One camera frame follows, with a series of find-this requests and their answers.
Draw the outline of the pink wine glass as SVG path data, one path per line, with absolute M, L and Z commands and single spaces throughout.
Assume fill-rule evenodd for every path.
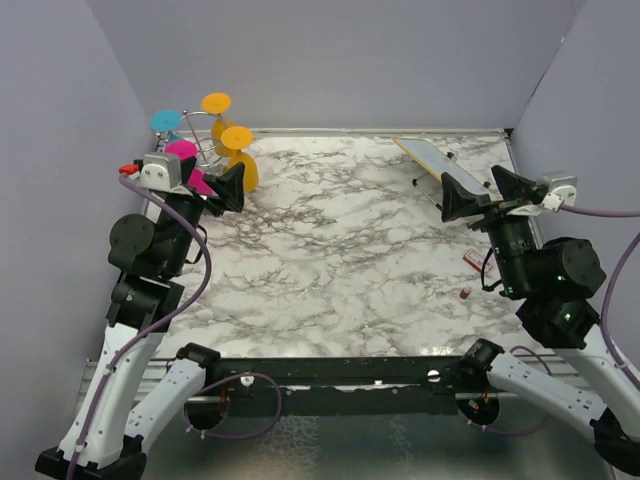
M 183 183 L 192 187 L 199 195 L 212 196 L 213 190 L 204 182 L 204 172 L 196 167 L 198 148 L 188 140 L 178 140 L 165 148 L 166 153 L 175 154 L 181 161 Z

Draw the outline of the yellow wine glass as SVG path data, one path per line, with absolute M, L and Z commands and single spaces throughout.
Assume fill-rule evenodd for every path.
M 215 118 L 211 127 L 211 138 L 214 152 L 221 157 L 228 155 L 228 149 L 223 145 L 221 137 L 222 133 L 232 126 L 231 121 L 223 116 L 231 103 L 231 97 L 223 92 L 209 93 L 201 101 L 202 110 Z
M 232 126 L 223 131 L 221 142 L 230 158 L 227 169 L 244 166 L 243 185 L 246 192 L 252 192 L 259 185 L 259 172 L 253 157 L 245 152 L 253 142 L 252 132 L 244 126 Z

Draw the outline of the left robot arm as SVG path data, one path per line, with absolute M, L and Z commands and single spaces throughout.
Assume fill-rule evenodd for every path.
M 211 277 L 211 255 L 198 228 L 203 212 L 220 216 L 244 207 L 244 164 L 220 176 L 204 175 L 212 191 L 208 196 L 188 183 L 195 164 L 194 157 L 154 153 L 120 168 L 120 183 L 160 213 L 155 220 L 128 214 L 111 229 L 108 261 L 120 274 L 97 369 L 68 432 L 39 454 L 36 472 L 53 479 L 138 479 L 152 445 L 179 408 L 196 392 L 210 394 L 220 385 L 214 364 L 219 353 L 189 344 L 152 391 L 135 400 L 171 321 L 204 291 L 198 287 L 184 299 L 184 288 L 175 281 L 193 243 L 205 263 L 202 282 Z

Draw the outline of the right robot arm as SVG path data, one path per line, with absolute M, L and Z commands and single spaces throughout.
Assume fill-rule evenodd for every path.
M 607 277 L 590 241 L 563 237 L 537 246 L 529 220 L 570 209 L 577 179 L 564 174 L 537 181 L 501 166 L 492 169 L 501 194 L 467 190 L 441 174 L 441 218 L 469 217 L 469 228 L 488 234 L 501 277 L 501 294 L 521 301 L 525 331 L 571 365 L 587 383 L 580 390 L 531 368 L 499 345 L 477 340 L 459 362 L 469 390 L 493 387 L 518 395 L 571 425 L 599 456 L 629 475 L 639 473 L 639 378 L 605 333 L 605 315 L 589 303 Z

